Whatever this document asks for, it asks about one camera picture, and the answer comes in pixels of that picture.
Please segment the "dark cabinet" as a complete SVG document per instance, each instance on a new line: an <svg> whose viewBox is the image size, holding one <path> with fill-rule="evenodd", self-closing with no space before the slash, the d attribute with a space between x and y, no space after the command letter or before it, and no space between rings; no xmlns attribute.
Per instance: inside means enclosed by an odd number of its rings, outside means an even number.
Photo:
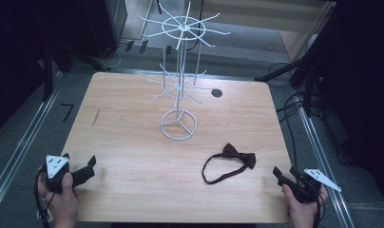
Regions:
<svg viewBox="0 0 384 228"><path fill-rule="evenodd" d="M127 10L125 0L85 0L91 28L91 54L107 56L119 44Z"/></svg>

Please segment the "dark maroon bow tie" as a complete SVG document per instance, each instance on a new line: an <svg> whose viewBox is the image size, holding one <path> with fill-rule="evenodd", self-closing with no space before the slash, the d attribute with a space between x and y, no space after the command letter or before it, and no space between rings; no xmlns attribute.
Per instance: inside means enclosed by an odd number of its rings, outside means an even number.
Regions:
<svg viewBox="0 0 384 228"><path fill-rule="evenodd" d="M205 168L211 160L217 159L217 158L238 159L242 163L242 166L239 169L236 169L234 171L221 175L215 180L208 180L204 175ZM240 153L231 143L228 143L223 148L221 153L214 154L205 162L202 168L202 178L207 184L216 184L226 179L229 179L231 177L237 176L238 174L244 172L247 168L253 169L256 165L256 162L257 162L257 159L256 159L255 153Z"/></svg>

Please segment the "white wire display rack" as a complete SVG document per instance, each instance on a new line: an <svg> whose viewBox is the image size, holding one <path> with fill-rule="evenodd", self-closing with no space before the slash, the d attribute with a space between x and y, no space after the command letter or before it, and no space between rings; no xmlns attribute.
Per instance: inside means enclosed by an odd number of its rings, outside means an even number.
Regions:
<svg viewBox="0 0 384 228"><path fill-rule="evenodd" d="M183 15L173 15L165 9L161 3L158 3L161 12L164 12L166 15L164 20L157 21L140 16L140 19L144 22L157 24L161 29L159 32L144 34L144 37L163 37L163 61L160 63L163 77L161 80L146 80L162 87L162 91L153 96L153 99L165 96L174 101L173 108L162 116L160 129L167 138L175 141L182 141L192 137L198 127L196 117L186 108L182 107L181 102L184 100L193 100L200 104L201 101L195 97L195 93L198 90L213 90L213 87L197 85L197 81L206 74L205 70L200 71L202 46L214 47L214 45L204 40L204 36L207 33L228 35L228 32L211 29L205 25L205 22L217 18L219 16L218 13L206 18L202 18L201 16L196 18L190 14L191 6L192 4L188 3L186 12ZM171 49L171 46L165 46L166 38L173 39L177 42L175 46L177 57L174 72L168 71L166 66L166 55ZM189 43L195 43L199 48L194 73L186 72Z"/></svg>

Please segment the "black metal stand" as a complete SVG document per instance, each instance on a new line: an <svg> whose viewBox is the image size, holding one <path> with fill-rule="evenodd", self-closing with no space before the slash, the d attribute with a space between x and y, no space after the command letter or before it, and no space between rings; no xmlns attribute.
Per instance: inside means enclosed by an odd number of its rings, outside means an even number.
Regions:
<svg viewBox="0 0 384 228"><path fill-rule="evenodd" d="M256 82L267 83L268 81L277 78L278 76L290 71L295 70L295 73L289 80L292 87L300 86L303 81L306 81L303 98L303 108L308 117L311 116L311 94L313 90L314 81L316 78L316 61L317 57L321 55L323 45L328 41L328 38L336 26L335 17L331 17L326 23L325 27L321 30L313 44L308 51L298 60L294 61L287 66L284 66L276 71L273 71L265 76L256 77Z"/></svg>
<svg viewBox="0 0 384 228"><path fill-rule="evenodd" d="M110 66L102 66L93 61L89 56L85 55L79 49L71 46L69 43L47 39L43 46L44 59L43 59L43 79L44 79L44 95L42 101L45 102L52 94L53 91L53 76L52 76L52 61L55 61L56 65L65 72L70 72L72 63L68 59L68 55L71 53L88 65L94 67L97 70L108 71L111 70Z"/></svg>

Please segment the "person's left hand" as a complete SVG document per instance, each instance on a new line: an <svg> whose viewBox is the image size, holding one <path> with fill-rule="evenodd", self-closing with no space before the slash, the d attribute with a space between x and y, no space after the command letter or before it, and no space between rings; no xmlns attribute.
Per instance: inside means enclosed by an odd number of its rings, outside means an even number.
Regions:
<svg viewBox="0 0 384 228"><path fill-rule="evenodd" d="M62 190L61 194L53 194L44 183L44 174L38 178L38 193L47 201L54 219L54 228L76 228L79 192L73 188L73 178L69 172L62 179Z"/></svg>

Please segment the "metal floor rail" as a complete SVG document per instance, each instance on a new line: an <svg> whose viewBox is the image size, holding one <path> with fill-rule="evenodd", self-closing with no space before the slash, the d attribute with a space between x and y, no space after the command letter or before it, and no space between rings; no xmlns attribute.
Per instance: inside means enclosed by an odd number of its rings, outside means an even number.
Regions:
<svg viewBox="0 0 384 228"><path fill-rule="evenodd" d="M0 131L0 204L53 106L65 74L52 76L52 92L45 101L35 91Z"/></svg>
<svg viewBox="0 0 384 228"><path fill-rule="evenodd" d="M318 168L331 181L337 183L332 167L327 159L327 156L325 155L324 148L315 129L313 120L307 116L303 107L299 109L298 113L306 130L310 145L312 146L313 152L315 153ZM346 200L344 199L342 192L338 192L332 187L328 187L328 191L341 228L355 228L354 222L352 220L351 214L349 212Z"/></svg>

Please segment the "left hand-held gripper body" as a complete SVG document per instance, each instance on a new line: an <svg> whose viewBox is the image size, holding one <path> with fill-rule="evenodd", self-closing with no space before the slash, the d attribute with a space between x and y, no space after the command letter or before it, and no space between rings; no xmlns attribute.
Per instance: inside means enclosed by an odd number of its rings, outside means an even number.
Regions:
<svg viewBox="0 0 384 228"><path fill-rule="evenodd" d="M47 191L51 193L62 194L62 181L65 173L69 172L69 159L64 157L46 155L46 175L45 185ZM72 187L84 184L95 176L94 167L87 165L77 171L71 172L73 179Z"/></svg>

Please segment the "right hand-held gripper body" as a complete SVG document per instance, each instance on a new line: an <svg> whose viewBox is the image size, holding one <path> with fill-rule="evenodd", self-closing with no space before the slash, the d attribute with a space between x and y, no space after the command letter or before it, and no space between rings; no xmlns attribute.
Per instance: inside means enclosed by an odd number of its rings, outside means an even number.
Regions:
<svg viewBox="0 0 384 228"><path fill-rule="evenodd" d="M302 176L302 179L296 180L295 178L295 181L285 177L285 184L291 188L295 198L301 203L317 201L321 184L332 187L337 192L341 191L341 188L319 169L306 168Z"/></svg>

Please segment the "person's right hand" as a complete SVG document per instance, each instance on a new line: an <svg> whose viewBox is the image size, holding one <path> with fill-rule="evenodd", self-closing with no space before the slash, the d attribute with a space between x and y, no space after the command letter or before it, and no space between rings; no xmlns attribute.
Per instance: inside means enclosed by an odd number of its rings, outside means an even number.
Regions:
<svg viewBox="0 0 384 228"><path fill-rule="evenodd" d="M318 202L300 203L295 198L291 188L283 184L282 192L287 200L287 213L290 228L316 228L320 220L320 207L329 195L324 186L318 193Z"/></svg>

